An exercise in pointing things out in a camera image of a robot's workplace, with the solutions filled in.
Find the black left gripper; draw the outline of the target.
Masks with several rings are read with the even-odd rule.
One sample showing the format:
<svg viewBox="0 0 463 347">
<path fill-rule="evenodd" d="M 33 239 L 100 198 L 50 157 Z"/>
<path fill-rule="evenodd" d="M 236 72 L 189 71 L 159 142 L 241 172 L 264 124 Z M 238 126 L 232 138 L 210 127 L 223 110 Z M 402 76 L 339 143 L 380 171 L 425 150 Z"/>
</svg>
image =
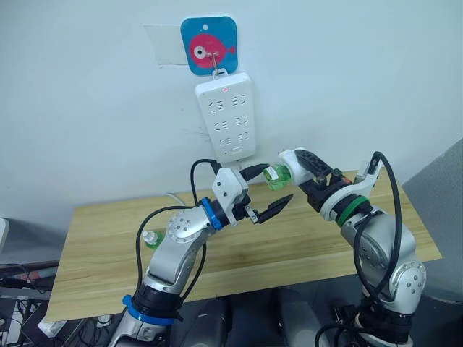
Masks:
<svg viewBox="0 0 463 347">
<path fill-rule="evenodd" d="M 254 179 L 255 177 L 259 176 L 266 168 L 270 165 L 267 163 L 261 163 L 254 166 L 249 166 L 243 168 L 239 171 L 240 175 L 245 181 L 249 181 Z M 256 210 L 253 210 L 250 207 L 251 199 L 248 194 L 240 195 L 236 197 L 233 201 L 234 206 L 232 208 L 232 215 L 236 222 L 243 220 L 245 218 L 249 218 L 253 224 L 264 223 L 267 220 L 271 219 L 275 215 L 278 215 L 286 205 L 291 201 L 293 198 L 293 194 L 289 194 L 284 196 L 271 204 L 268 205 L 267 209 L 261 213 L 258 213 Z"/>
</svg>

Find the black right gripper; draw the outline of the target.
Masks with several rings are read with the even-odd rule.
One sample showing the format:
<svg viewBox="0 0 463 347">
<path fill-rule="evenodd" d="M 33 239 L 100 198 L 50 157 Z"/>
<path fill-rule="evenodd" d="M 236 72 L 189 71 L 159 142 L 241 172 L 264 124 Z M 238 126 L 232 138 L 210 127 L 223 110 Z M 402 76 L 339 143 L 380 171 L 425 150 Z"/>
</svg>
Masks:
<svg viewBox="0 0 463 347">
<path fill-rule="evenodd" d="M 338 168 L 332 169 L 316 154 L 301 149 L 295 150 L 294 153 L 301 167 L 315 176 L 314 179 L 301 183 L 298 187 L 307 195 L 307 202 L 316 212 L 320 212 L 323 204 L 335 192 L 353 185 L 352 180 Z"/>
</svg>

